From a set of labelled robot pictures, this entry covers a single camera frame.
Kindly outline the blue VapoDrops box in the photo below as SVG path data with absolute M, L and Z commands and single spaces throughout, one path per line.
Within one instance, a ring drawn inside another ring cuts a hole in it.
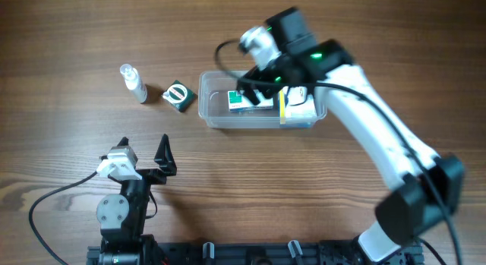
M 282 91 L 279 95 L 279 125 L 281 128 L 309 128 L 315 122 L 316 117 L 313 118 L 285 118 L 283 114 L 284 99 Z

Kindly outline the white green medicine box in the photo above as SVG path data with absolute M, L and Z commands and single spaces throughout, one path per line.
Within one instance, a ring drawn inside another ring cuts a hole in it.
M 253 104 L 249 98 L 242 95 L 241 91 L 232 90 L 228 92 L 228 107 L 230 112 L 250 111 L 259 109 L 272 109 L 274 107 L 273 99 L 266 99 L 264 95 L 254 90 L 258 104 Z

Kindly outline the green Zam-Buk box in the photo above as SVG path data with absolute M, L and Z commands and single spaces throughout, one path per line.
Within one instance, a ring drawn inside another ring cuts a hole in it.
M 169 102 L 179 112 L 185 112 L 190 104 L 197 98 L 197 94 L 187 88 L 180 81 L 175 80 L 165 92 L 162 94 L 162 98 Z

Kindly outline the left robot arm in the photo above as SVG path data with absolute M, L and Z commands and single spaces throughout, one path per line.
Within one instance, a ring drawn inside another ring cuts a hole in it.
M 96 172 L 121 185 L 120 192 L 105 196 L 96 208 L 100 223 L 101 245 L 90 248 L 88 264 L 168 264 L 169 259 L 153 235 L 144 234 L 144 225 L 152 216 L 148 203 L 154 200 L 153 185 L 164 185 L 175 176 L 177 166 L 164 134 L 154 156 L 154 169 L 137 169 L 138 158 L 122 138 L 101 158 Z

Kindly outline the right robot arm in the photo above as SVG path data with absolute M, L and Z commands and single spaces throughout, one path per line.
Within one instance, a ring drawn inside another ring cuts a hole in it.
M 257 92 L 308 89 L 316 108 L 331 111 L 368 153 L 389 194 L 375 208 L 375 223 L 357 239 L 356 263 L 380 264 L 445 222 L 459 206 L 465 168 L 417 138 L 380 98 L 363 68 L 335 40 L 318 41 L 297 8 L 247 30 L 240 50 L 255 66 L 237 88 L 253 103 Z

